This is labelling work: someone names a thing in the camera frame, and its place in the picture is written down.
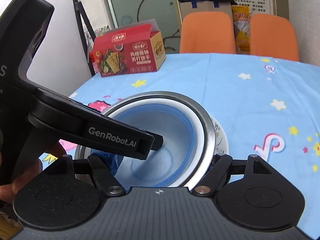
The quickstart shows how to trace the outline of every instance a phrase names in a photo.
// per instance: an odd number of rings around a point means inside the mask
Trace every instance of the white wall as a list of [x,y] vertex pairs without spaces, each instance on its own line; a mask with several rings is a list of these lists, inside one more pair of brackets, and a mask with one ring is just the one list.
[[[47,35],[28,71],[28,78],[69,96],[90,77],[72,0],[46,0],[55,7]],[[0,14],[11,0],[0,0]]]
[[107,11],[102,0],[80,0],[93,29],[109,25]]
[[289,11],[300,61],[320,66],[320,0],[289,0]]

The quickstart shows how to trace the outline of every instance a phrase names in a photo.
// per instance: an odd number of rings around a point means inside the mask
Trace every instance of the white star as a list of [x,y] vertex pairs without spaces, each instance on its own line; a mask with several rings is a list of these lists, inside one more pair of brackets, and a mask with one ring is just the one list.
[[278,111],[280,111],[281,109],[287,108],[286,105],[284,104],[284,101],[278,101],[276,99],[273,99],[273,101],[270,105],[275,107]]
[[73,92],[69,97],[74,98],[77,94],[78,94],[77,92]]
[[250,74],[244,74],[244,73],[241,73],[240,75],[238,75],[238,77],[242,78],[243,80],[251,79],[251,75]]

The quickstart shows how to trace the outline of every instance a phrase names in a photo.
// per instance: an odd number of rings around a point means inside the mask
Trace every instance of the plate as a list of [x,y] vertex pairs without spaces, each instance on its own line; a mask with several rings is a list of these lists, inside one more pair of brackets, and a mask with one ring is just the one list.
[[210,117],[213,122],[214,131],[216,134],[216,147],[214,153],[229,154],[228,139],[222,125],[213,116],[210,115]]

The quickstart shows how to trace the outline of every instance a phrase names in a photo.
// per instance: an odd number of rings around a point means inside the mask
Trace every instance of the yellow snack bag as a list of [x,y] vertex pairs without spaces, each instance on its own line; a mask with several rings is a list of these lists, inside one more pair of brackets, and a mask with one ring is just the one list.
[[0,212],[0,239],[9,240],[22,229],[22,226]]
[[250,11],[248,6],[231,6],[233,27],[235,31],[236,48],[241,51],[249,51],[249,20]]

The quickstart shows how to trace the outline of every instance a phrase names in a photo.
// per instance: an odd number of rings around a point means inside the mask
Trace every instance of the metal screw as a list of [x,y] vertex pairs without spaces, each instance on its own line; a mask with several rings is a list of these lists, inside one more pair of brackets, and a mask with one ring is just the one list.
[[123,192],[122,187],[120,186],[111,186],[107,189],[110,194],[120,194]]
[[211,191],[211,189],[207,186],[198,186],[195,188],[195,191],[199,194],[207,194]]

